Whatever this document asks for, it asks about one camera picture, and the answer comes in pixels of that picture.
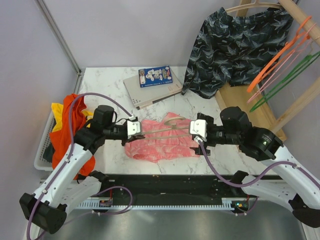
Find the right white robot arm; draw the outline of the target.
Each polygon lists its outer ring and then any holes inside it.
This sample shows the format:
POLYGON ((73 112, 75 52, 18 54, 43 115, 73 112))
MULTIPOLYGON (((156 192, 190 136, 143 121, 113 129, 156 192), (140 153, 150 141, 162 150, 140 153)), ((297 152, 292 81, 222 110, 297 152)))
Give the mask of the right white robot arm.
POLYGON ((320 181, 290 153, 284 143, 270 130, 253 126, 238 106, 223 109, 221 126, 202 113, 189 124, 189 133, 198 143, 197 155, 203 155, 219 180, 229 186, 230 193, 262 197, 289 210, 301 223, 320 226, 320 181), (222 177, 208 158, 207 147, 237 145, 246 156, 266 166, 258 176, 237 171, 232 180, 222 177))

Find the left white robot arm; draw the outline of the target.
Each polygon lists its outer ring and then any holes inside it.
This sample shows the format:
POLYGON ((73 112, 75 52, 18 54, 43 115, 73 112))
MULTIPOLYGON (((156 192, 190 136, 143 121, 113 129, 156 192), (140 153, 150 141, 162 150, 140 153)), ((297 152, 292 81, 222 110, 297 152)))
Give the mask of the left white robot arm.
POLYGON ((81 183, 69 189, 80 169, 105 144, 106 140, 120 140, 124 145, 142 133, 141 122, 130 116, 123 124, 113 121, 115 110, 108 105, 98 106, 90 121, 73 135, 63 158, 49 177, 34 193, 24 193, 19 204, 28 221, 27 229, 34 224, 45 232, 54 234, 65 223, 67 216, 91 196, 106 196, 110 185, 105 175, 93 171, 81 183))

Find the pink patterned shorts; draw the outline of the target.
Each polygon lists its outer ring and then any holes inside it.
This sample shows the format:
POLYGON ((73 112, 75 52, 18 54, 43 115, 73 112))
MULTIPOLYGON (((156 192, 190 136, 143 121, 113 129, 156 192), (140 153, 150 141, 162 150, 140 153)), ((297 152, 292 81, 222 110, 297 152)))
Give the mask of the pink patterned shorts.
MULTIPOLYGON (((169 112, 163 120, 178 116, 180 115, 169 112)), ((197 158, 198 155, 192 149, 197 146, 198 144, 192 140, 192 136, 153 140, 140 139, 127 143, 124 152, 129 158, 156 163, 160 160, 197 158)))

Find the beige plastic hanger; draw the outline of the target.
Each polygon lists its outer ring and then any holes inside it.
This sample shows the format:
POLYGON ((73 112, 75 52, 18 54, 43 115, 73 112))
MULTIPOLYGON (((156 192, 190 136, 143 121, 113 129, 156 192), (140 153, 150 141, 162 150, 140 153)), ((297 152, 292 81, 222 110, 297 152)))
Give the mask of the beige plastic hanger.
POLYGON ((167 117, 163 121, 145 119, 138 140, 162 140, 190 137, 190 120, 182 116, 167 117))

